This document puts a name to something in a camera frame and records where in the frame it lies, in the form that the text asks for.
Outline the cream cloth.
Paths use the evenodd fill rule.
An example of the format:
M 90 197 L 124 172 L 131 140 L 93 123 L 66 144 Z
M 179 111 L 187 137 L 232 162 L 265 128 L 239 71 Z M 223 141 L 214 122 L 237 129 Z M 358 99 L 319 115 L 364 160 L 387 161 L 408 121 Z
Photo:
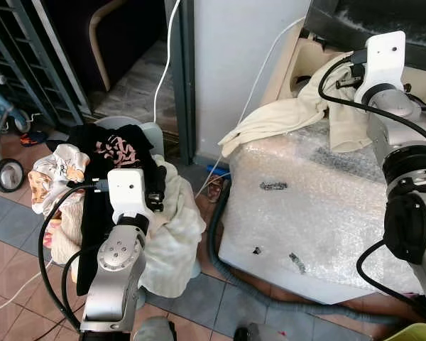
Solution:
M 338 55 L 314 72 L 296 98 L 277 100 L 252 111 L 219 141 L 222 156 L 229 156 L 244 143 L 310 126 L 326 114 L 329 116 L 331 151 L 345 153 L 371 145 L 372 140 L 368 138 L 369 113 L 349 105 L 324 100 L 318 94 L 318 85 L 329 66 L 347 56 L 350 54 Z

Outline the bubble-wrapped washing machine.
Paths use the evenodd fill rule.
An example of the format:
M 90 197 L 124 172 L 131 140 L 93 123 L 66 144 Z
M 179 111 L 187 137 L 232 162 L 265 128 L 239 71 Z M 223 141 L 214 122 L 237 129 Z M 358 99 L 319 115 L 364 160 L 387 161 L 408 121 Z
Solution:
M 296 98 L 330 60 L 394 31 L 405 32 L 403 90 L 426 104 L 426 0 L 312 0 L 304 25 L 290 30 L 261 107 Z M 388 185 L 373 142 L 334 153 L 326 114 L 310 126 L 244 143 L 226 158 L 231 186 L 221 260 L 320 304 L 380 293 L 355 267 L 384 234 Z M 364 269 L 394 291 L 422 295 L 409 266 L 388 248 L 376 250 Z

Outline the cream towel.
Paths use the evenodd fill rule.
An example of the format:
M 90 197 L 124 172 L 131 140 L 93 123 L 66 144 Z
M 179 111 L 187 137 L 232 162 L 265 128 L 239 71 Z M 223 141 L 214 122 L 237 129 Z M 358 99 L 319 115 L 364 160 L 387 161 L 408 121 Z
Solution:
M 163 211 L 149 227 L 144 250 L 147 263 L 139 283 L 162 298 L 177 298 L 200 274 L 197 248 L 206 223 L 190 182 L 162 156 L 154 155 L 153 159 L 165 168 L 165 197 Z

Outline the grey-blue laundry basket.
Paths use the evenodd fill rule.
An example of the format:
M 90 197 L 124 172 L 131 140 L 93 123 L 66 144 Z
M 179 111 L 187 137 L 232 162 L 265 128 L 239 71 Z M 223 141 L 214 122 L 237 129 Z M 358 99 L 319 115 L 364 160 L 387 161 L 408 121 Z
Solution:
M 148 147 L 145 146 L 133 146 L 133 149 L 135 151 L 146 151 L 149 153 L 149 157 L 151 157 L 152 161 L 148 162 L 147 165 L 151 166 L 152 170 L 155 168 L 159 168 L 159 165 L 154 161 L 153 156 L 159 155 L 163 157 L 164 154 L 164 146 L 163 146 L 163 132 L 161 128 L 152 122 L 145 122 L 141 123 L 138 122 L 138 120 L 135 120 L 135 118 L 131 117 L 106 117 L 102 118 L 100 120 L 97 120 L 95 123 L 97 126 L 100 126 L 102 128 L 105 128 L 109 132 L 114 132 L 115 134 L 118 134 L 119 136 L 122 136 L 124 133 L 133 133 L 136 132 L 139 137 L 142 137 L 142 139 L 146 140 L 148 143 Z

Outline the black garment with pink print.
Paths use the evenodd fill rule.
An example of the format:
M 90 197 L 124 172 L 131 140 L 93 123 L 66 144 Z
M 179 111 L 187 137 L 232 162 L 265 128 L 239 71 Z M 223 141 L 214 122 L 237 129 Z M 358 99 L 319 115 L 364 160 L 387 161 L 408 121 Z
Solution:
M 165 174 L 151 155 L 153 144 L 138 124 L 106 128 L 98 124 L 81 124 L 71 130 L 66 140 L 51 139 L 48 147 L 55 156 L 71 163 L 69 153 L 79 161 L 72 169 L 72 181 L 81 183 L 93 178 L 104 179 L 119 168 L 141 169 L 149 194 L 165 190 Z M 55 215 L 60 224 L 54 228 L 50 244 L 52 259 L 58 264 L 81 248 L 99 246 L 114 225 L 113 207 L 108 193 L 80 190 L 64 201 Z

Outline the white printed garment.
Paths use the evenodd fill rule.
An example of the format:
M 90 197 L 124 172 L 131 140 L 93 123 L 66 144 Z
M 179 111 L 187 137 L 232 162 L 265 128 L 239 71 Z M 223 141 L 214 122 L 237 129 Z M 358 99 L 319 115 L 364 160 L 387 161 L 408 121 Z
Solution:
M 43 244 L 51 250 L 51 259 L 66 264 L 81 249 L 81 221 L 84 213 L 84 192 L 68 196 L 57 213 L 51 210 L 58 198 L 68 191 L 67 182 L 80 184 L 90 159 L 86 153 L 70 144 L 57 146 L 53 153 L 38 159 L 28 173 L 31 188 L 31 208 L 34 213 L 50 218 L 48 237 Z

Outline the grey left robot foot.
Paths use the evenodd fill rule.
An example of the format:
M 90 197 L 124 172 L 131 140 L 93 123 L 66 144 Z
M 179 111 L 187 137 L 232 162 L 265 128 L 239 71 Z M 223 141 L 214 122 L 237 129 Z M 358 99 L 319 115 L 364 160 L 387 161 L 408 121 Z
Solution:
M 151 316 L 133 334 L 132 341 L 178 341 L 174 322 L 165 316 Z

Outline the grey robot foot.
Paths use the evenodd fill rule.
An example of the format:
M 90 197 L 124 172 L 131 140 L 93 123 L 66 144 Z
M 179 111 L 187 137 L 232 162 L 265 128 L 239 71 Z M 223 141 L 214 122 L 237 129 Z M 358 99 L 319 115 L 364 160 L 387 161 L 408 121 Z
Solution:
M 133 334 L 132 341 L 178 341 L 174 322 L 165 316 L 151 316 Z
M 249 323 L 238 327 L 233 341 L 288 341 L 285 333 L 270 325 Z

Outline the red black slipper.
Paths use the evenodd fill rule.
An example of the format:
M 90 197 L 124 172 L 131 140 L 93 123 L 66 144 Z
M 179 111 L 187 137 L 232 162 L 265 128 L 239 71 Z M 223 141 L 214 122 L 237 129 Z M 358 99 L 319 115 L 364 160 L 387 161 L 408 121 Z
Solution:
M 41 131 L 31 131 L 19 134 L 19 143 L 24 147 L 34 147 L 44 144 L 48 140 L 48 135 Z

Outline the wooden chair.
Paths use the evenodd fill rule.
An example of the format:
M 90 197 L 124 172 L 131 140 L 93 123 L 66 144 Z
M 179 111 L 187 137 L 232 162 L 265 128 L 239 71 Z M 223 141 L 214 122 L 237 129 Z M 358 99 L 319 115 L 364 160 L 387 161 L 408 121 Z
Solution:
M 91 14 L 87 32 L 102 89 L 109 91 L 141 55 L 136 0 L 105 0 Z

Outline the grey right robot foot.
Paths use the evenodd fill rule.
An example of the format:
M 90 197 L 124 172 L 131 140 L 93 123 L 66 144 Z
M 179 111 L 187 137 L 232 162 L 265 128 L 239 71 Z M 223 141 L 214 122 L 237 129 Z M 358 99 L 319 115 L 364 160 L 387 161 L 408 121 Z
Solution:
M 288 341 L 285 333 L 270 325 L 249 323 L 238 327 L 233 341 Z

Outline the grey metal gate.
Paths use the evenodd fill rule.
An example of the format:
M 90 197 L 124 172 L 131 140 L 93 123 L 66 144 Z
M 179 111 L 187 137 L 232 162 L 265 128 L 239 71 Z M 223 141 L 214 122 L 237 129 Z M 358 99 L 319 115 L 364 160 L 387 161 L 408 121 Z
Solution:
M 2 94 L 41 124 L 67 132 L 91 113 L 43 0 L 0 0 L 0 75 Z

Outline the yellow-green plastic object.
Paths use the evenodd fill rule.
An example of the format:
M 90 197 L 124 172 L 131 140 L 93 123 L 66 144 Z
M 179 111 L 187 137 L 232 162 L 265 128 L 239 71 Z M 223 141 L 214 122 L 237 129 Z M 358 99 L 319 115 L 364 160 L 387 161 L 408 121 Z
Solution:
M 426 323 L 409 325 L 383 341 L 426 341 Z

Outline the grey door frame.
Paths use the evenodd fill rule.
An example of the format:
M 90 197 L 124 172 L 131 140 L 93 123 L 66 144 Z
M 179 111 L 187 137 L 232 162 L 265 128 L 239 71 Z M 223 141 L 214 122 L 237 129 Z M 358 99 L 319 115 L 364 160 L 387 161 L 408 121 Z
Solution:
M 178 153 L 185 166 L 197 152 L 195 26 L 193 0 L 173 0 L 167 22 L 167 66 L 171 76 L 177 122 Z

